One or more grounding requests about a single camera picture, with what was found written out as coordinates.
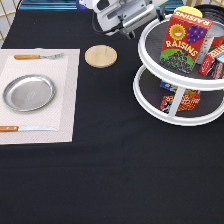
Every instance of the white placemat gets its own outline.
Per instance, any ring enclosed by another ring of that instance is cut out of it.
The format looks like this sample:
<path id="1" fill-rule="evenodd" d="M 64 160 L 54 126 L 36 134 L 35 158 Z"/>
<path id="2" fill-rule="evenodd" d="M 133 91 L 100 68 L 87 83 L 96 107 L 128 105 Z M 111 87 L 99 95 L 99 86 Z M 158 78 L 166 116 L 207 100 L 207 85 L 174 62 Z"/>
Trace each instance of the white placemat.
<path id="1" fill-rule="evenodd" d="M 65 53 L 57 60 L 16 61 L 15 54 L 53 55 Z M 0 133 L 0 144 L 53 143 L 72 141 L 79 50 L 32 49 L 0 50 L 0 94 L 13 79 L 27 74 L 43 74 L 52 79 L 57 88 L 54 100 L 42 109 L 33 112 L 15 112 L 0 101 L 0 125 L 43 125 L 58 128 L 58 131 L 30 131 Z"/>
<path id="2" fill-rule="evenodd" d="M 16 112 L 0 100 L 0 124 L 2 126 L 49 126 L 59 129 L 67 67 L 68 56 L 57 60 L 16 60 L 13 56 L 9 56 L 0 76 L 1 96 L 11 81 L 24 75 L 47 76 L 53 81 L 56 94 L 49 104 L 31 112 Z"/>

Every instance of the food package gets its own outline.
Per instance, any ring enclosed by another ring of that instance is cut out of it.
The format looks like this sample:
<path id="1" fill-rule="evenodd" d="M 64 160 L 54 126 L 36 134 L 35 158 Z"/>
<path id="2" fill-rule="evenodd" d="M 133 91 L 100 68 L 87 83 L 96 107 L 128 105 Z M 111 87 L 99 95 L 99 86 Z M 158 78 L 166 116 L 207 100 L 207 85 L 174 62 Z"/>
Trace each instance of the food package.
<path id="1" fill-rule="evenodd" d="M 164 89 L 167 89 L 171 92 L 176 92 L 177 89 L 178 89 L 178 86 L 175 86 L 175 85 L 172 85 L 168 82 L 165 82 L 165 81 L 161 81 L 161 85 L 160 87 L 164 88 Z M 200 91 L 199 90 L 192 90 L 192 89 L 186 89 L 184 94 L 200 94 Z"/>
<path id="2" fill-rule="evenodd" d="M 222 54 L 224 54 L 224 44 L 214 49 L 213 51 L 210 51 L 205 56 L 199 72 L 205 76 L 211 75 L 214 69 L 214 65 L 216 64 L 216 58 L 218 59 L 222 57 Z"/>
<path id="3" fill-rule="evenodd" d="M 213 21 L 176 11 L 170 18 L 160 62 L 189 73 Z"/>
<path id="4" fill-rule="evenodd" d="M 160 110 L 164 113 L 169 113 L 171 105 L 173 103 L 173 99 L 175 96 L 164 96 L 162 104 L 160 106 Z M 181 103 L 178 107 L 178 111 L 181 110 L 193 110 L 197 107 L 200 101 L 200 96 L 198 94 L 188 94 L 183 95 Z"/>

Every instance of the wooden coaster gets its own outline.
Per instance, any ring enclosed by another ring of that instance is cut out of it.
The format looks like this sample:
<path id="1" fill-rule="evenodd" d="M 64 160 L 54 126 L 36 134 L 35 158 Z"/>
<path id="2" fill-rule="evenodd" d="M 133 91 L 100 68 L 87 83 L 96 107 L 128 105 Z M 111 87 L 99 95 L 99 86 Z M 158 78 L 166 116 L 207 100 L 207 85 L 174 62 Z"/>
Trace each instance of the wooden coaster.
<path id="1" fill-rule="evenodd" d="M 85 59 L 93 67 L 106 68 L 115 63 L 117 52 L 105 45 L 93 46 L 86 51 Z"/>

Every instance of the orange handle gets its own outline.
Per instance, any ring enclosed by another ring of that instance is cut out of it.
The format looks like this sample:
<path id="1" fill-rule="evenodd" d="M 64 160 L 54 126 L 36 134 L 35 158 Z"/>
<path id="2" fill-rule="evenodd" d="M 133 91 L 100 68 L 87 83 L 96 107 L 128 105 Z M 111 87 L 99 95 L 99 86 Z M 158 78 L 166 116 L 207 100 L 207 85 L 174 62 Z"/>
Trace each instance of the orange handle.
<path id="1" fill-rule="evenodd" d="M 0 132 L 14 132 L 18 131 L 18 126 L 0 126 Z"/>
<path id="2" fill-rule="evenodd" d="M 40 55 L 15 55 L 14 58 L 17 60 L 40 59 Z"/>

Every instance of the metal plate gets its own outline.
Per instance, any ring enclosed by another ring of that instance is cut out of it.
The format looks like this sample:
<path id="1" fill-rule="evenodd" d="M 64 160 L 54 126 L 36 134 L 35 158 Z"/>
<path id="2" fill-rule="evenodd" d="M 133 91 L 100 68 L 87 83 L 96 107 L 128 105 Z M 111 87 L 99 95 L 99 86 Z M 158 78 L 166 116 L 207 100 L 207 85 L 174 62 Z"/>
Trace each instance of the metal plate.
<path id="1" fill-rule="evenodd" d="M 49 103 L 56 89 L 54 83 L 43 75 L 26 75 L 15 79 L 5 88 L 3 99 L 16 111 L 32 111 Z"/>

